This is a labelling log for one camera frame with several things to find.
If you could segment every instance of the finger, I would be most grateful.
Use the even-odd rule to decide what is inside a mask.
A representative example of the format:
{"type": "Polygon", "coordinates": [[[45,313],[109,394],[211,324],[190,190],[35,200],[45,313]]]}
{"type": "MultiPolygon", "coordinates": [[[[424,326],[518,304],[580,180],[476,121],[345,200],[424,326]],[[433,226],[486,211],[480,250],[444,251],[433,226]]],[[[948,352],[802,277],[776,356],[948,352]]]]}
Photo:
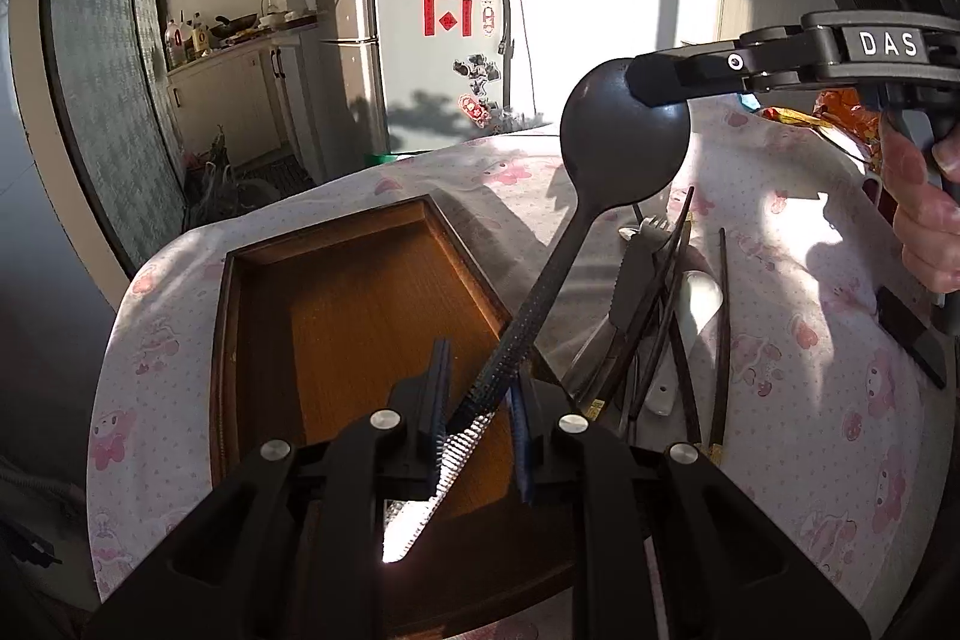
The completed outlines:
{"type": "Polygon", "coordinates": [[[952,293],[954,290],[960,290],[960,278],[957,278],[955,274],[930,266],[922,258],[911,253],[905,245],[901,258],[904,259],[906,271],[916,277],[923,287],[930,292],[952,293]]]}
{"type": "Polygon", "coordinates": [[[935,231],[960,234],[960,207],[944,191],[926,181],[920,150],[887,121],[880,124],[883,140],[883,186],[913,220],[935,231]]]}
{"type": "Polygon", "coordinates": [[[944,234],[960,235],[960,206],[939,188],[928,183],[907,185],[896,175],[884,171],[883,186],[896,199],[896,205],[915,223],[944,234]]]}
{"type": "Polygon", "coordinates": [[[949,134],[930,148],[930,152],[944,177],[950,182],[960,183],[960,127],[954,126],[949,134]]]}
{"type": "Polygon", "coordinates": [[[926,161],[923,153],[908,138],[896,131],[887,119],[880,121],[880,147],[883,170],[906,185],[926,182],[926,161]]]}
{"type": "Polygon", "coordinates": [[[928,229],[901,209],[894,215],[894,234],[930,266],[949,273],[960,272],[960,237],[956,234],[928,229]]]}

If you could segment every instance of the black spoon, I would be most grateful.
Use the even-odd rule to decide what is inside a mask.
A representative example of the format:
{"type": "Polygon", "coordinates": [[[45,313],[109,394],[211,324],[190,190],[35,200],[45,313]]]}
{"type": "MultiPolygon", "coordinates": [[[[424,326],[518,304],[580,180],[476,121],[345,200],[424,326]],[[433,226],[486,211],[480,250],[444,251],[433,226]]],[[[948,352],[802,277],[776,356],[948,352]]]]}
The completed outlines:
{"type": "Polygon", "coordinates": [[[560,152],[577,191],[577,208],[500,343],[448,421],[459,434],[496,410],[534,343],[594,220],[645,201],[680,170],[690,142],[686,102],[647,107],[624,78],[632,59],[594,68],[577,84],[560,116],[560,152]]]}

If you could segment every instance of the refrigerator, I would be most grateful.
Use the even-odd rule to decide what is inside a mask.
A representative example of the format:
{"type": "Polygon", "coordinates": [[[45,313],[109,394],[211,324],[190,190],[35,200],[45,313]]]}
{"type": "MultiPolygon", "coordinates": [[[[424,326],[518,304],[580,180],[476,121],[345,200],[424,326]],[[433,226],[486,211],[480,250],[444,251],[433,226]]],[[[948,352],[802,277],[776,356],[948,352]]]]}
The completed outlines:
{"type": "Polygon", "coordinates": [[[317,0],[317,10],[301,39],[328,176],[510,130],[502,0],[317,0]]]}

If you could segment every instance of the wooden tray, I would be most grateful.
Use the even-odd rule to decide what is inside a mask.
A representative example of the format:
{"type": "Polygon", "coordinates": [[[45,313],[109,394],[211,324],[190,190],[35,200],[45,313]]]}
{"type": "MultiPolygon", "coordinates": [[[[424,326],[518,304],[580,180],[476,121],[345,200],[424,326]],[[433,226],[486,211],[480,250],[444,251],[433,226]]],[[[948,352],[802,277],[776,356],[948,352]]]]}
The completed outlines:
{"type": "MultiPolygon", "coordinates": [[[[509,319],[428,196],[234,250],[214,336],[214,485],[267,439],[333,439],[382,407],[395,381],[424,372],[437,336],[451,340],[452,408],[509,319]]],[[[569,511],[521,504],[511,475],[501,410],[413,549],[383,566],[390,634],[465,632],[570,585],[569,511]]]]}

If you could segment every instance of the wok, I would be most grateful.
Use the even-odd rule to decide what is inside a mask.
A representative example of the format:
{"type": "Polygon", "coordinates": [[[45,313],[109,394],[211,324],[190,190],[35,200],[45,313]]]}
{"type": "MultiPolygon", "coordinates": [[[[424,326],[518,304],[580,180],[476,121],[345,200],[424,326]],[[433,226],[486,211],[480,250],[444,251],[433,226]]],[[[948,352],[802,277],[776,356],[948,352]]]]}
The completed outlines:
{"type": "Polygon", "coordinates": [[[253,28],[256,25],[256,15],[243,15],[242,18],[234,18],[233,20],[224,18],[223,15],[217,15],[216,19],[220,25],[215,25],[214,28],[210,28],[210,36],[214,36],[217,39],[226,39],[227,36],[232,36],[235,33],[239,33],[247,28],[253,28]]]}

